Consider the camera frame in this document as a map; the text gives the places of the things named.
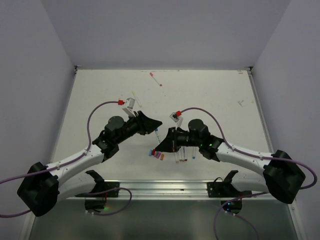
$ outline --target wall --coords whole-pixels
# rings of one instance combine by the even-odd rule
[[[38,0],[0,1],[0,178],[24,174],[52,155],[73,82],[73,64]],[[27,207],[21,180],[1,189],[1,214]],[[0,219],[0,239],[17,240],[24,216]]]
[[[94,69],[253,66],[290,0],[42,0],[66,52]]]
[[[292,0],[253,68],[274,148],[287,151],[318,175],[319,23],[320,1]],[[319,184],[297,195],[309,240],[319,239],[320,235],[319,197]]]

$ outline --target robotic arm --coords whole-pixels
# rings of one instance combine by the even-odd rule
[[[134,99],[128,98],[126,107],[123,108],[129,115],[128,121],[124,121],[120,116],[111,117],[88,150],[84,149],[59,162],[48,165],[38,162],[31,166],[28,174],[55,168],[24,178],[17,191],[19,197],[37,217],[50,211],[57,201],[81,193],[108,190],[103,178],[95,171],[80,172],[111,158],[119,151],[119,144],[126,139],[135,134],[150,134],[162,125],[161,121],[145,116],[142,111],[133,112],[134,102]]]
[[[170,117],[179,119],[180,116],[173,114]],[[233,144],[230,148],[222,138],[212,135],[200,119],[191,120],[188,123],[188,131],[180,127],[169,128],[166,138],[155,150],[176,153],[181,147],[198,147],[206,159],[235,164],[252,171],[252,173],[231,171],[223,182],[211,183],[209,188],[213,191],[209,194],[210,197],[238,197],[237,194],[245,191],[258,191],[270,193],[279,201],[291,204],[306,178],[294,163],[263,159],[263,157],[274,157],[290,160],[284,151],[255,152]],[[235,149],[248,154],[241,154]]]

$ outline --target purple cable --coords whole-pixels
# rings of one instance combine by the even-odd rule
[[[219,207],[219,209],[216,211],[216,213],[214,215],[214,219],[213,219],[213,231],[214,231],[214,236],[215,236],[216,240],[219,240],[218,233],[217,233],[217,218],[218,218],[219,212],[224,208],[225,205],[227,205],[228,203],[231,203],[231,202],[238,201],[238,200],[243,199],[243,198],[251,198],[251,197],[260,196],[260,195],[263,195],[263,194],[266,194],[266,192],[259,192],[259,193],[254,193],[254,194],[250,194],[250,195],[239,196],[239,197],[233,198],[231,200],[228,200],[224,204],[222,204],[221,207]],[[251,222],[249,222],[243,216],[240,216],[240,215],[235,215],[235,216],[240,218],[240,219],[242,219],[243,221],[247,222],[253,228],[253,230],[255,231],[257,239],[258,240],[261,239],[260,235],[258,233],[258,230],[256,229],[256,227]]]
[[[126,203],[126,205],[124,205],[122,208],[120,208],[117,211],[113,211],[113,212],[109,212],[109,213],[101,213],[101,212],[91,212],[91,213],[93,213],[94,215],[98,215],[98,216],[110,216],[110,215],[114,215],[114,214],[120,213],[122,210],[126,209],[129,206],[129,204],[131,203],[132,192],[129,189],[125,188],[125,187],[115,187],[115,188],[112,188],[112,189],[109,189],[109,190],[106,190],[106,191],[100,191],[100,192],[94,192],[94,193],[86,193],[85,195],[90,197],[90,196],[94,196],[94,195],[106,194],[106,193],[109,193],[109,192],[112,192],[112,191],[115,191],[115,190],[126,190],[130,194],[130,198],[129,198],[128,202]]]
[[[91,120],[91,117],[92,115],[94,114],[94,112],[100,108],[101,106],[103,105],[106,105],[106,104],[117,104],[118,101],[106,101],[106,102],[103,102],[101,104],[99,104],[98,106],[96,106],[92,112],[90,113],[89,117],[88,117],[88,120],[86,122],[86,132],[88,134],[88,140],[89,140],[89,143],[88,143],[88,147],[85,149],[86,151],[88,151],[90,148],[91,148],[91,136],[90,136],[90,129],[89,129],[89,125],[90,125],[90,120]],[[73,160],[70,160],[68,162],[65,162],[63,164],[60,165],[60,167],[65,167],[69,164],[72,164],[76,161],[78,161],[79,159],[81,159],[83,156],[85,155],[85,153],[82,153],[80,156],[76,157],[75,159]],[[18,176],[13,176],[13,177],[9,177],[7,179],[4,179],[4,180],[1,180],[0,181],[0,185],[1,184],[4,184],[6,182],[10,182],[10,181],[13,181],[13,180],[17,180],[17,179],[22,179],[22,178],[26,178],[26,177],[32,177],[32,176],[35,176],[35,175],[39,175],[39,174],[43,174],[43,173],[47,173],[47,172],[51,172],[53,170],[56,170],[57,167],[52,167],[52,168],[48,168],[46,170],[42,170],[42,171],[37,171],[37,172],[32,172],[32,173],[27,173],[27,174],[22,174],[22,175],[18,175]],[[0,214],[0,218],[15,218],[15,217],[19,217],[19,216],[22,216],[24,214],[27,214],[31,212],[31,210],[27,210],[27,211],[24,211],[24,212],[20,212],[20,213],[16,213],[16,214],[11,214],[11,215],[2,215]]]
[[[221,136],[225,142],[225,144],[230,148],[232,149],[233,147],[231,146],[231,144],[227,141],[226,139],[226,136],[224,134],[224,131],[222,130],[222,127],[221,125],[219,124],[218,120],[210,113],[208,112],[207,110],[204,110],[203,108],[200,108],[200,107],[188,107],[184,110],[181,111],[181,113],[184,113],[186,111],[189,111],[189,110],[199,110],[199,111],[202,111],[202,112],[205,112],[206,114],[208,114],[216,123],[216,125],[218,126],[219,130],[220,130],[220,133],[221,133]],[[254,154],[251,154],[251,153],[248,153],[248,152],[245,152],[245,151],[242,151],[242,150],[239,150],[239,149],[236,149],[236,148],[233,148],[234,151],[240,153],[240,154],[243,154],[243,155],[246,155],[246,156],[249,156],[249,157],[252,157],[252,158],[257,158],[259,159],[260,157],[258,155],[254,155]],[[286,159],[286,158],[282,158],[282,157],[269,157],[269,156],[263,156],[262,159],[265,159],[265,160],[276,160],[276,161],[285,161],[285,162],[289,162],[289,163],[293,163],[293,164],[297,164],[297,165],[300,165],[304,168],[306,168],[307,170],[310,171],[310,173],[313,175],[313,182],[309,185],[306,185],[306,186],[302,186],[300,187],[300,189],[308,189],[308,188],[311,188],[313,187],[314,185],[316,185],[317,181],[318,181],[318,177],[317,177],[317,174],[315,173],[315,171],[313,171],[309,166],[305,165],[304,163],[302,162],[298,162],[298,161],[295,161],[295,160],[291,160],[291,159]],[[220,208],[219,210],[216,212],[216,214],[214,215],[214,220],[213,220],[213,230],[214,230],[214,235],[216,237],[217,240],[219,240],[218,238],[218,234],[217,234],[217,218],[218,218],[218,214],[219,212],[221,211],[221,209],[223,209],[223,207],[228,204],[228,203],[231,203],[231,202],[234,202],[234,201],[237,201],[239,199],[243,199],[243,198],[250,198],[250,197],[254,197],[254,196],[260,196],[260,195],[263,195],[263,194],[266,194],[265,192],[260,192],[260,193],[255,193],[255,194],[252,194],[252,195],[246,195],[246,196],[241,196],[241,197],[237,197],[237,198],[234,198],[234,199],[231,199],[227,202],[225,202]],[[245,222],[247,222],[249,225],[252,226],[252,228],[254,229],[254,231],[256,232],[257,234],[257,238],[260,239],[260,236],[259,236],[259,233],[257,231],[257,229],[255,228],[255,226],[249,222],[246,218],[244,218],[243,216],[240,216],[240,215],[236,215],[237,217],[239,217],[240,219],[244,220]]]
[[[189,110],[200,110],[200,111],[205,112],[206,114],[208,114],[215,121],[216,125],[218,126],[218,128],[220,130],[220,133],[221,133],[221,136],[222,136],[225,144],[230,149],[233,148],[231,146],[231,144],[227,141],[226,136],[224,134],[224,131],[222,130],[218,120],[210,112],[208,112],[207,110],[204,110],[203,108],[200,108],[200,107],[189,107],[189,108],[186,108],[186,109],[182,110],[181,113],[184,113],[184,112],[189,111]],[[243,154],[243,155],[246,155],[246,156],[249,156],[249,157],[252,157],[252,158],[256,158],[256,159],[260,158],[258,155],[254,155],[254,154],[251,154],[251,153],[248,153],[248,152],[236,149],[236,148],[233,148],[233,150],[238,152],[238,153],[240,153],[240,154]],[[300,166],[306,168],[313,175],[313,182],[310,183],[309,185],[300,187],[301,190],[302,189],[309,189],[309,188],[313,187],[314,185],[316,185],[316,183],[318,181],[318,177],[317,177],[317,174],[315,173],[315,171],[313,171],[309,166],[305,165],[302,162],[291,160],[291,159],[287,159],[287,158],[282,158],[282,157],[270,157],[270,156],[263,156],[262,159],[289,162],[289,163],[297,164],[297,165],[300,165]]]

